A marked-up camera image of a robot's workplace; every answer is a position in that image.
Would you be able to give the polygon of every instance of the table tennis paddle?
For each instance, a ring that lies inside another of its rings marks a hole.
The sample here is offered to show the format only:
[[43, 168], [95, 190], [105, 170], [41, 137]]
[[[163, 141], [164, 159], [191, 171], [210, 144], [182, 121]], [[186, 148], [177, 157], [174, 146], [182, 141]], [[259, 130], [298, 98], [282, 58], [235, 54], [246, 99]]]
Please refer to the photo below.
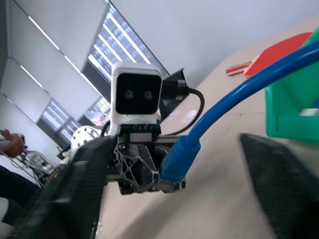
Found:
[[248, 62], [245, 62], [245, 63], [242, 63], [242, 64], [238, 64], [238, 65], [235, 65], [235, 66], [228, 67], [227, 70], [226, 70], [226, 74], [228, 76], [233, 76], [233, 75], [242, 73], [242, 72], [245, 71], [245, 69], [247, 69], [250, 66], [251, 63], [252, 63], [251, 61], [248, 61]]
[[283, 40], [263, 51], [260, 56], [244, 72], [247, 78], [252, 77], [266, 67], [299, 49], [312, 35], [312, 32], [305, 32], [286, 40]]

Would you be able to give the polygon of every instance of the green plastic box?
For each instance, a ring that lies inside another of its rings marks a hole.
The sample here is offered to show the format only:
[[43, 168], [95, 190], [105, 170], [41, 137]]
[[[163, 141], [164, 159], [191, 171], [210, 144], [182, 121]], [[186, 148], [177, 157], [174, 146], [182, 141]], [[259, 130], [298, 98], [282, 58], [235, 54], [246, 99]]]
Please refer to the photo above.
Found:
[[[319, 28], [304, 45], [317, 40]], [[319, 61], [271, 84], [265, 93], [268, 136], [319, 143], [319, 116], [299, 116], [319, 100]]]

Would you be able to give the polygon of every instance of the hand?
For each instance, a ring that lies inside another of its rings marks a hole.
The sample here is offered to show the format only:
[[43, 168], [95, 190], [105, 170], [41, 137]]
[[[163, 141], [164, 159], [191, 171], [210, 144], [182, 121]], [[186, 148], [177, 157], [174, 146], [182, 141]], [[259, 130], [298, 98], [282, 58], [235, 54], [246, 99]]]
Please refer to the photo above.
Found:
[[23, 153], [24, 142], [23, 139], [16, 133], [11, 134], [9, 130], [5, 129], [3, 131], [3, 136], [6, 140], [10, 141], [2, 151], [9, 157], [13, 158]]

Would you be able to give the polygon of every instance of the blue cable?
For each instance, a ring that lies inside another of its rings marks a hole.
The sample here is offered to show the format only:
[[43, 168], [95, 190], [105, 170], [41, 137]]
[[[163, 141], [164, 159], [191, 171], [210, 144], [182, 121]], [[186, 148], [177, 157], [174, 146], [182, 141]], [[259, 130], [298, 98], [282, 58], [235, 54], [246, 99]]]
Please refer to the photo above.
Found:
[[262, 88], [319, 60], [319, 41], [304, 46], [251, 77], [222, 98], [197, 122], [187, 136], [181, 136], [159, 168], [161, 181], [178, 185], [200, 151], [199, 139], [220, 117]]
[[238, 103], [284, 76], [319, 61], [319, 41], [304, 46], [257, 73], [207, 111], [189, 132], [186, 145], [196, 144], [202, 135]]

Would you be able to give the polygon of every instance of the beige table surface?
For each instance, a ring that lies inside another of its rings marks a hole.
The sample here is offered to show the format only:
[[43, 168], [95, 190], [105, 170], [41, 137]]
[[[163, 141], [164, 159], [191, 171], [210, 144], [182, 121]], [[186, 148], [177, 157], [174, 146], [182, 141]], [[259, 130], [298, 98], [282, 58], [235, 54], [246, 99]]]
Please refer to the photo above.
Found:
[[[314, 31], [319, 17], [247, 49], [216, 67], [198, 86], [206, 100], [204, 112], [246, 79], [228, 77], [227, 67], [254, 59], [265, 48], [298, 33]], [[163, 134], [187, 124], [199, 100], [190, 96], [161, 124]], [[216, 122], [202, 137], [201, 151], [188, 175], [186, 190], [121, 196], [118, 185], [107, 186], [102, 203], [101, 237], [107, 239], [270, 239], [274, 235], [256, 200], [242, 155], [240, 132], [265, 134], [265, 99], [260, 91]], [[316, 145], [291, 145], [315, 171]]]

